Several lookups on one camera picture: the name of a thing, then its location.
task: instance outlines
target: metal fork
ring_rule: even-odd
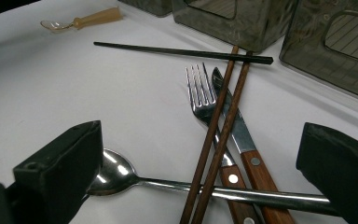
[[[211,88],[212,85],[209,81],[205,64],[203,63],[202,66],[203,73],[200,71],[198,65],[196,65],[196,69],[193,65],[191,66],[192,81],[190,81],[190,74],[186,68],[188,96],[194,116],[204,125],[209,126],[216,105],[216,94],[214,93],[213,88]],[[219,141],[219,136],[220,131],[217,130],[213,140],[213,144],[216,147]],[[246,188],[241,176],[240,168],[236,165],[227,148],[219,173],[223,186],[241,189]],[[232,201],[227,202],[234,223],[261,223],[255,208],[251,204],[236,203]]]

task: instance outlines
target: white table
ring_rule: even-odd
[[[53,34],[42,20],[71,21],[119,5],[124,19]],[[206,63],[224,74],[227,62],[93,46],[93,41],[230,52],[232,46],[108,0],[43,0],[0,14],[0,182],[12,168],[72,126],[99,119],[103,144],[126,158],[138,175],[190,182],[206,128],[188,104],[185,67]],[[358,100],[282,65],[282,39],[252,65],[240,109],[279,190],[320,193],[296,169],[305,122],[358,139]],[[233,91],[241,66],[231,78]],[[237,155],[235,148],[231,152]],[[71,223],[177,223],[182,192],[135,187],[89,198]],[[291,211],[296,223],[346,223]],[[230,223],[225,201],[212,199],[204,223]]]

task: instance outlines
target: wooden chopstick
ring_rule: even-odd
[[[222,133],[220,135],[220,141],[217,145],[217,148],[215,149],[212,163],[208,171],[208,175],[206,176],[205,184],[202,188],[202,193],[200,195],[199,202],[196,207],[196,211],[194,212],[194,216],[191,222],[192,224],[200,224],[202,222],[209,199],[212,196],[213,184],[216,179],[217,172],[219,170],[221,161],[225,153],[227,140],[230,135],[231,128],[235,120],[235,116],[237,114],[238,104],[240,103],[241,93],[243,90],[243,86],[245,84],[249,67],[250,67],[249,63],[243,63],[241,73],[238,78],[237,86],[235,88],[234,95],[232,98],[231,106],[228,110],[225,124],[223,126]]]
[[[231,53],[236,54],[238,53],[239,47],[234,46],[232,48]],[[193,181],[191,183],[190,192],[187,194],[186,204],[185,208],[182,213],[182,217],[180,220],[181,224],[187,224],[189,223],[191,219],[191,214],[193,212],[194,203],[197,199],[197,195],[200,192],[200,181],[202,179],[202,175],[204,172],[204,168],[206,165],[206,162],[208,160],[208,155],[211,150],[212,141],[214,138],[214,134],[217,130],[217,124],[220,117],[220,114],[222,112],[222,108],[224,105],[224,102],[226,100],[226,95],[228,91],[228,83],[231,79],[232,70],[234,69],[234,61],[229,61],[226,69],[225,76],[223,78],[223,85],[222,89],[220,91],[219,96],[217,97],[216,106],[214,108],[211,123],[208,128],[208,132],[206,133],[204,145],[202,147],[201,153],[200,153],[200,159],[199,163],[197,164],[196,172],[193,177]]]
[[[114,48],[114,49],[129,49],[129,50],[137,50],[142,52],[187,55],[193,57],[223,59],[223,60],[241,61],[247,63],[272,64],[272,62],[274,61],[272,57],[249,56],[249,55],[233,54],[233,53],[227,54],[227,53],[208,52],[208,51],[189,50],[189,49],[164,49],[164,48],[153,48],[153,47],[135,46],[135,45],[121,45],[121,44],[104,43],[104,42],[94,42],[94,45]]]

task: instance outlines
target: fork tines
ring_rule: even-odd
[[[200,71],[200,68],[197,64],[196,68],[194,68],[194,65],[191,65],[191,75],[186,68],[188,95],[192,107],[213,105],[216,103],[216,95],[213,88],[211,88],[211,83],[208,78],[208,74],[206,73],[205,64],[203,63],[202,65],[203,71]]]

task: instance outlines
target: small spoon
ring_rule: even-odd
[[[110,21],[118,21],[121,18],[122,17],[118,7],[112,7],[84,18],[75,18],[74,21],[71,23],[63,23],[57,21],[41,21],[40,24],[46,29],[49,29],[50,31],[58,32],[69,29],[72,26],[79,30],[85,26],[102,24]]]
[[[190,190],[188,183],[139,177],[129,161],[112,150],[104,149],[103,167],[87,193],[97,196],[117,194],[134,185],[180,191]],[[338,216],[330,202],[322,195],[215,187],[213,196],[243,203],[256,203],[283,209]]]

